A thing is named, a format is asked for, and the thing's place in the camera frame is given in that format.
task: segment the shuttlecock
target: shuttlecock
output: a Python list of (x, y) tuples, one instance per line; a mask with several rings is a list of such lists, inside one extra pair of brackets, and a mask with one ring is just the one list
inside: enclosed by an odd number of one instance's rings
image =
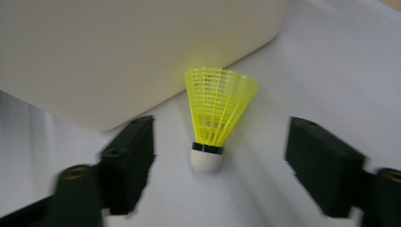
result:
[(223, 145), (257, 91), (250, 77), (221, 68), (194, 68), (185, 72), (185, 86), (196, 142), (191, 164), (212, 173), (222, 162)]

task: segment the white surface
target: white surface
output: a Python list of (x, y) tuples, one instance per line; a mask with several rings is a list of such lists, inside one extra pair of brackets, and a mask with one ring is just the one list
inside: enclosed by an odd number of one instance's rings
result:
[(266, 44), (287, 0), (0, 4), (0, 90), (105, 131), (181, 92), (189, 68)]
[(191, 149), (191, 165), (200, 173), (214, 173), (220, 167), (223, 155)]
[[(374, 0), (293, 0), (280, 35), (230, 68), (259, 92), (224, 150), (195, 172), (185, 94), (150, 110), (156, 162), (132, 219), (109, 226), (356, 227), (325, 218), (284, 161), (290, 115), (323, 125), (368, 155), (367, 170), (401, 169), (401, 14)], [(119, 129), (90, 132), (17, 99), (0, 99), (0, 214), (44, 197), (57, 171), (94, 163)]]

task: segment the screw hole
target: screw hole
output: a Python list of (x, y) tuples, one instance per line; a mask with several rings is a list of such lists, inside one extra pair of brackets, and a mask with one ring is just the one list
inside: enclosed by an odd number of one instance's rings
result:
[(77, 178), (81, 178), (81, 177), (85, 176), (87, 172), (88, 172), (88, 168), (76, 167), (76, 168), (73, 168), (73, 169), (69, 170), (68, 172), (64, 173), (64, 179), (67, 181), (75, 180)]
[(401, 173), (399, 172), (385, 172), (385, 176), (395, 182), (401, 183)]

